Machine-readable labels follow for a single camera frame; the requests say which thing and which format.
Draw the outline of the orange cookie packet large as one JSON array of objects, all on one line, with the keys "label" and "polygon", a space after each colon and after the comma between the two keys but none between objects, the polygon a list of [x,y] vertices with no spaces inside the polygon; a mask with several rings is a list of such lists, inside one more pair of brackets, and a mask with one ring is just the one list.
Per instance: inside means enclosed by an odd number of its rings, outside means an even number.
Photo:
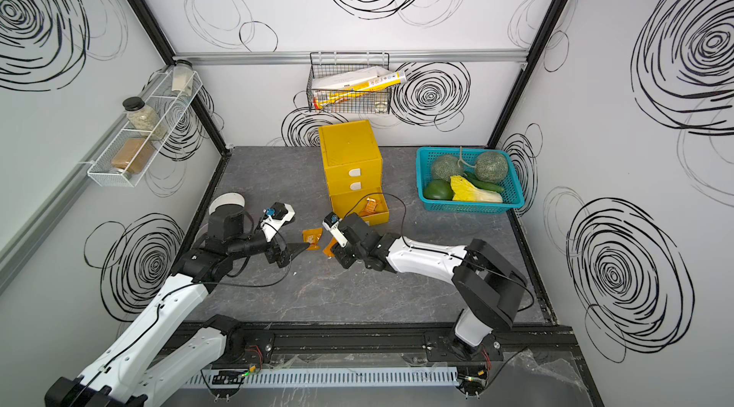
[{"label": "orange cookie packet large", "polygon": [[323,249],[323,253],[329,258],[334,258],[335,257],[335,254],[333,252],[334,246],[339,246],[338,241],[336,239],[330,240],[329,244],[327,244],[327,246]]}]

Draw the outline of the yellow bottom drawer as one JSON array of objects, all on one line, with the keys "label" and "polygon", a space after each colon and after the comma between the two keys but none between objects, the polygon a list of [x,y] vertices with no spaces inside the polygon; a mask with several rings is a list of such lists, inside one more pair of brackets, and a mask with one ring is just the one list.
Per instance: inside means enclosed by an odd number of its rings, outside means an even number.
[{"label": "yellow bottom drawer", "polygon": [[345,218],[356,214],[367,225],[384,225],[390,220],[390,212],[380,187],[330,196],[334,212]]}]

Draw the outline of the yellow drawer cabinet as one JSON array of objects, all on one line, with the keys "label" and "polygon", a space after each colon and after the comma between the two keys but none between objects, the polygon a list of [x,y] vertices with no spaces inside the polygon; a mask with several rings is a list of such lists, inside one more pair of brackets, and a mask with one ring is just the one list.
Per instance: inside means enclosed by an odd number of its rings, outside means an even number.
[{"label": "yellow drawer cabinet", "polygon": [[318,129],[328,194],[336,215],[344,217],[357,201],[382,189],[382,154],[368,120]]}]

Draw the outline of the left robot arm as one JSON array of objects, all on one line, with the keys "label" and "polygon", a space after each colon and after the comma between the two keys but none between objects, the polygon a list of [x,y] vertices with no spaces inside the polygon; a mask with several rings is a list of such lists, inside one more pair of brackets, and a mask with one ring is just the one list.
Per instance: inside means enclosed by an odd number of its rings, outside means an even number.
[{"label": "left robot arm", "polygon": [[208,231],[173,266],[160,290],[123,334],[74,379],[59,378],[47,406],[160,406],[214,362],[242,363],[248,353],[262,362],[262,344],[250,343],[241,322],[215,316],[173,353],[154,359],[185,319],[223,283],[239,259],[263,254],[288,267],[307,244],[289,244],[280,233],[296,215],[276,202],[252,233],[244,231],[244,202],[226,194],[209,209]]}]

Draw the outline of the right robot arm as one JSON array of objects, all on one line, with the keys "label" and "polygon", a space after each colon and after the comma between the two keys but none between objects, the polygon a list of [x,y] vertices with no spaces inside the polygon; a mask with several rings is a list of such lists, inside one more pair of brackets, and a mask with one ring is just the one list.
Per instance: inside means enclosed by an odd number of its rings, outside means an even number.
[{"label": "right robot arm", "polygon": [[422,243],[398,233],[380,234],[357,214],[331,213],[322,226],[332,235],[329,250],[344,269],[360,261],[370,270],[417,274],[454,286],[466,306],[445,346],[460,360],[475,357],[496,330],[511,330],[523,298],[533,296],[525,276],[480,239],[466,246]]}]

